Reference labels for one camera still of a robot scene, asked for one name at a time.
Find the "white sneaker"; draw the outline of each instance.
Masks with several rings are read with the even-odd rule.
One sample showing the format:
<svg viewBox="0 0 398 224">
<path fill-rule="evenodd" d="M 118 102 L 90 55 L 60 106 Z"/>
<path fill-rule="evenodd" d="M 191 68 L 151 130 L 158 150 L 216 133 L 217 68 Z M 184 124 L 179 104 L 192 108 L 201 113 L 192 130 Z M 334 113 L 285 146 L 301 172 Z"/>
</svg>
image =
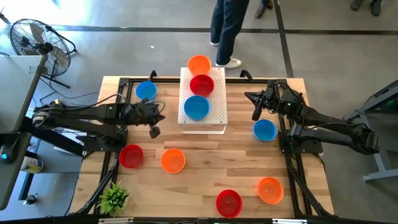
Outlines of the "white sneaker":
<svg viewBox="0 0 398 224">
<path fill-rule="evenodd" d="M 239 68 L 241 65 L 242 65 L 242 62 L 235 58 L 231 58 L 231 60 L 226 65 L 217 65 L 217 63 L 216 63 L 217 67 L 230 68 L 230 69 Z"/>
</svg>

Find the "white pegboard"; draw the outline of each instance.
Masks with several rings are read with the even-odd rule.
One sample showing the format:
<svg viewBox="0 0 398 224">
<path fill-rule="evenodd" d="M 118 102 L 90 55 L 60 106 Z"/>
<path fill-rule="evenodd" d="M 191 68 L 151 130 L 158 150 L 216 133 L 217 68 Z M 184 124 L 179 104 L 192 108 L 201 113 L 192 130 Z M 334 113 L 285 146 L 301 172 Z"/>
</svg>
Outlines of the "white pegboard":
<svg viewBox="0 0 398 224">
<path fill-rule="evenodd" d="M 226 110 L 226 88 L 225 88 L 225 69 L 211 68 L 208 74 L 214 80 L 214 90 L 207 100 L 210 102 L 209 114 L 202 120 L 195 121 L 189 118 L 184 112 L 185 101 L 194 94 L 190 88 L 193 75 L 188 68 L 181 68 L 180 76 L 180 106 L 178 108 L 179 124 L 218 124 L 227 125 L 228 117 Z"/>
</svg>

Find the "fan guard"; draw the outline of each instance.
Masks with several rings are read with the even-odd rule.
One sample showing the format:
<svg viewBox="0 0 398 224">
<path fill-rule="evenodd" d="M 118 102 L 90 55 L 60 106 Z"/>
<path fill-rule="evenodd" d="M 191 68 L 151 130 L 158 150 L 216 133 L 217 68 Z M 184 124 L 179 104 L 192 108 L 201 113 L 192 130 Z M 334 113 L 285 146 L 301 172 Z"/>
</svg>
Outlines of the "fan guard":
<svg viewBox="0 0 398 224">
<path fill-rule="evenodd" d="M 33 20 L 20 19 L 10 30 L 9 38 L 17 55 L 45 55 L 43 74 L 59 76 L 70 66 L 68 45 L 49 25 Z"/>
</svg>

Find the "blue bowl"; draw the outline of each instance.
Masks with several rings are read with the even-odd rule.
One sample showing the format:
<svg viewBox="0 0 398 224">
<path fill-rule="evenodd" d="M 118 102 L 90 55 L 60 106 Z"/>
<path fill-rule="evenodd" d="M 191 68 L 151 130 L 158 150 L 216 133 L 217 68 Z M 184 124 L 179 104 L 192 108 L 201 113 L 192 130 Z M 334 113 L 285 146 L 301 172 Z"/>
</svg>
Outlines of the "blue bowl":
<svg viewBox="0 0 398 224">
<path fill-rule="evenodd" d="M 148 98 L 152 101 L 156 95 L 156 86 L 150 81 L 140 83 L 136 88 L 136 95 L 140 99 Z"/>
<path fill-rule="evenodd" d="M 253 133 L 258 140 L 271 141 L 276 137 L 276 127 L 269 120 L 262 119 L 254 124 Z"/>
<path fill-rule="evenodd" d="M 209 113 L 210 103 L 205 97 L 194 95 L 185 101 L 184 111 L 191 119 L 200 120 Z"/>
</svg>

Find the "person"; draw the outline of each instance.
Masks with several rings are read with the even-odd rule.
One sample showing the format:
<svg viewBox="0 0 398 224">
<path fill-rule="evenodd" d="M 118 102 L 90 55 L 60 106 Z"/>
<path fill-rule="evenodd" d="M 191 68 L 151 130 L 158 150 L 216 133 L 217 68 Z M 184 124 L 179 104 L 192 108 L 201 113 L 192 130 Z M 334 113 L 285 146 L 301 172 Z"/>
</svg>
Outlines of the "person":
<svg viewBox="0 0 398 224">
<path fill-rule="evenodd" d="M 351 4 L 351 10 L 357 11 L 364 0 L 354 0 Z M 371 2 L 371 13 L 373 16 L 379 16 L 381 13 L 381 0 L 373 0 Z"/>
<path fill-rule="evenodd" d="M 260 19 L 266 12 L 267 8 L 272 9 L 273 7 L 274 7 L 274 3 L 272 3 L 271 0 L 260 0 L 260 5 L 256 11 L 256 18 Z"/>
<path fill-rule="evenodd" d="M 210 27 L 210 44 L 218 46 L 217 67 L 238 68 L 242 65 L 231 56 L 248 6 L 249 0 L 217 0 Z"/>
</svg>

